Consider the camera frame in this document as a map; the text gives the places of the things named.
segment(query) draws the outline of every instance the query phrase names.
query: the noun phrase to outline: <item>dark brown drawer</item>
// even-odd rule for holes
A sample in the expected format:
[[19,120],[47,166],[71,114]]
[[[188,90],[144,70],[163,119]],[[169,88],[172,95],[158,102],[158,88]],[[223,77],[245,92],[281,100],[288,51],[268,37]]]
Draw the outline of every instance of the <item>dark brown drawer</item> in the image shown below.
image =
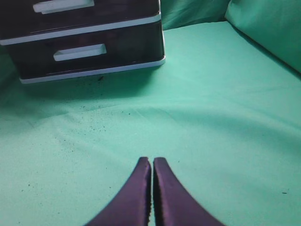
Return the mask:
[[[41,33],[137,20],[158,14],[158,0],[0,0],[0,40],[23,36],[33,36],[32,40],[37,40],[34,35]],[[22,40],[2,42],[2,45],[20,42]]]
[[164,59],[161,21],[7,46],[22,80],[54,80],[144,67]]

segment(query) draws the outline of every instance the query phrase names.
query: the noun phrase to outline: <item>green cloth backdrop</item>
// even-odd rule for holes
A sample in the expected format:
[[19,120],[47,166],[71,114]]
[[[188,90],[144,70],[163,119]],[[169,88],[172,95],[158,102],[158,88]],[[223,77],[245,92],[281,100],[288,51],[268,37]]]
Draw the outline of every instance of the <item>green cloth backdrop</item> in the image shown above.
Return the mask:
[[232,0],[226,18],[301,72],[301,0]]
[[161,0],[164,30],[224,20],[230,0]]
[[25,86],[0,55],[1,226],[83,225],[140,156],[227,226],[301,225],[300,74],[228,22],[165,39],[161,68],[101,81]]

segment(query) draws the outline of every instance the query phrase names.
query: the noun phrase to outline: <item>white drawer handle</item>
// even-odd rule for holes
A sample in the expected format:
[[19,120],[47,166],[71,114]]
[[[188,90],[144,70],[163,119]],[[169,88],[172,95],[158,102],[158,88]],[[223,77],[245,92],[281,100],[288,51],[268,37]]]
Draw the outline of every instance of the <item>white drawer handle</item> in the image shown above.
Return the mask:
[[33,5],[36,13],[48,14],[94,6],[94,0],[52,0]]
[[98,56],[106,54],[107,50],[104,44],[71,48],[57,51],[53,57],[55,61],[71,60],[84,57]]

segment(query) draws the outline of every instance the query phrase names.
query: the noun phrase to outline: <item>green pillow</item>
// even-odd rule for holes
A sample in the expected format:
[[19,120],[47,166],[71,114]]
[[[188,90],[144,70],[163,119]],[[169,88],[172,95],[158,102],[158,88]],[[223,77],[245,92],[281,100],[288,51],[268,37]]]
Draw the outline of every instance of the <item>green pillow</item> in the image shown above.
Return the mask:
[[301,72],[301,0],[231,0],[226,18]]

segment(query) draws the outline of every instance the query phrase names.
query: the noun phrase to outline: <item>plastic drawer unit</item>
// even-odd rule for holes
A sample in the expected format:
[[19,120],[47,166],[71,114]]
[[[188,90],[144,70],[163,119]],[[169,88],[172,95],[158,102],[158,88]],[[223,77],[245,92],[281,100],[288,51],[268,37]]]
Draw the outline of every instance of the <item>plastic drawer unit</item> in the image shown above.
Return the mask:
[[158,0],[0,1],[0,44],[22,83],[165,62]]

